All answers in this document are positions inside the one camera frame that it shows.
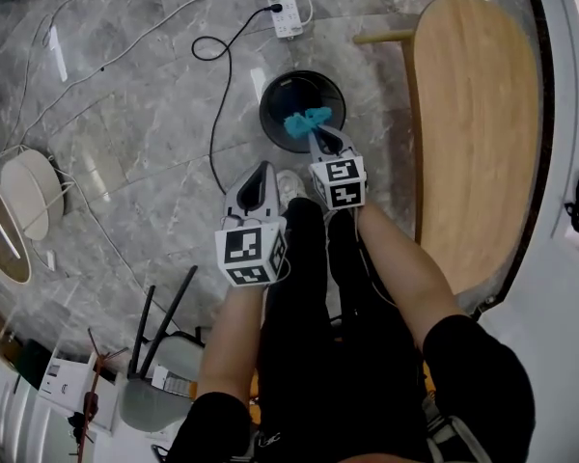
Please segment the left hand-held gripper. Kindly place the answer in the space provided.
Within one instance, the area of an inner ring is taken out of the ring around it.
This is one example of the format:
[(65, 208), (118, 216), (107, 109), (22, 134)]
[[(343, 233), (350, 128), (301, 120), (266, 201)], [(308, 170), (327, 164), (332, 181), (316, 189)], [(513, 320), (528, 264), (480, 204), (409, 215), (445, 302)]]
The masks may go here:
[(281, 276), (288, 243), (280, 214), (276, 171), (268, 161), (247, 170), (228, 189), (217, 265), (232, 286), (269, 286)]

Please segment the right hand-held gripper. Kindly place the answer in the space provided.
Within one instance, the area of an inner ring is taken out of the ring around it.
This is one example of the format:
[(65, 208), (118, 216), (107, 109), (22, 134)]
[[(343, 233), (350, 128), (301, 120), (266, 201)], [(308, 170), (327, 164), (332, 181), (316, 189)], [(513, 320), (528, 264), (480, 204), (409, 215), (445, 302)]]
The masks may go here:
[(309, 170), (317, 194), (329, 210), (365, 204), (364, 159), (339, 129), (321, 124), (308, 135), (313, 162)]

